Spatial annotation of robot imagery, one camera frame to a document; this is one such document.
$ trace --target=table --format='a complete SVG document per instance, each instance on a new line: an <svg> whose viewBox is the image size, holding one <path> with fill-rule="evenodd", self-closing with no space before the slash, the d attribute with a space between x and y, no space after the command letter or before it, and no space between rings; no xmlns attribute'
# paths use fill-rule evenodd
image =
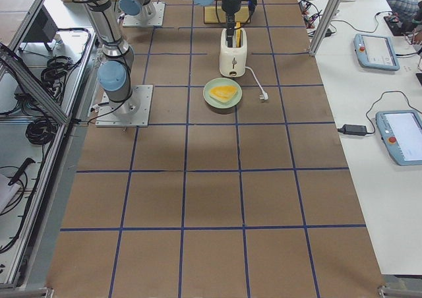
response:
<svg viewBox="0 0 422 298"><path fill-rule="evenodd" d="M316 0L319 8L328 0ZM333 20L346 20L360 30L374 30L374 15L390 10L385 0L356 0L340 3ZM375 35L391 36L382 19ZM417 80L419 58L401 58L401 69L390 73L359 66L353 47L358 31L343 22L333 22L337 34L324 39L316 61L337 127L343 124L366 125L365 112L387 90L401 90L414 107L422 108L422 86ZM414 52L403 37L392 38L396 53ZM399 93L386 94L369 117L382 110L410 109ZM342 146L351 171L371 241L383 274L422 274L422 194L419 181L422 166L398 166L389 157L377 131L365 137L341 135Z"/></svg>

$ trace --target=green plate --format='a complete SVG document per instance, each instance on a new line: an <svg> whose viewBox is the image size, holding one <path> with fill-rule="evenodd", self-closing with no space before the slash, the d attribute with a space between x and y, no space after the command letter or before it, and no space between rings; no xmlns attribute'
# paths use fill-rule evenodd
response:
<svg viewBox="0 0 422 298"><path fill-rule="evenodd" d="M230 101L223 104L222 102L219 102L218 100L215 100L213 97L211 97L209 95L209 91L211 88L218 87L218 86L225 86L225 85L232 85L236 87L237 94L232 99L230 99ZM218 109L228 109L237 105L240 102L240 99L242 98L242 88L234 80L221 77L221 78L215 78L207 82L204 87L203 94L204 94L204 99L208 105L211 105L212 107L215 107Z"/></svg>

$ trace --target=floor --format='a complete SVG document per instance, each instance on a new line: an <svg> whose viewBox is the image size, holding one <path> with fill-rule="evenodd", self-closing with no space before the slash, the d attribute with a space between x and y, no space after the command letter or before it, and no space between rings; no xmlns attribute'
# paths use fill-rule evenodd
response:
<svg viewBox="0 0 422 298"><path fill-rule="evenodd" d="M90 126L47 285L74 297L378 297L371 241L297 0L259 0L241 103L206 105L222 29L165 0L125 35L145 129Z"/></svg>

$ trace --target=power adapter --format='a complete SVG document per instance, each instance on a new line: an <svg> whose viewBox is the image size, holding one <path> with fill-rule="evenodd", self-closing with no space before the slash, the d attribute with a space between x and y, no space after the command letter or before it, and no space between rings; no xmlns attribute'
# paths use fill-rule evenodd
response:
<svg viewBox="0 0 422 298"><path fill-rule="evenodd" d="M364 125L343 125L337 129L338 132L348 135L365 136L368 134L367 128Z"/></svg>
<svg viewBox="0 0 422 298"><path fill-rule="evenodd" d="M329 36L331 36L334 32L331 31L330 29L327 29L327 32L325 32L325 38L328 38ZM308 37L313 38L315 35L315 30L308 33Z"/></svg>

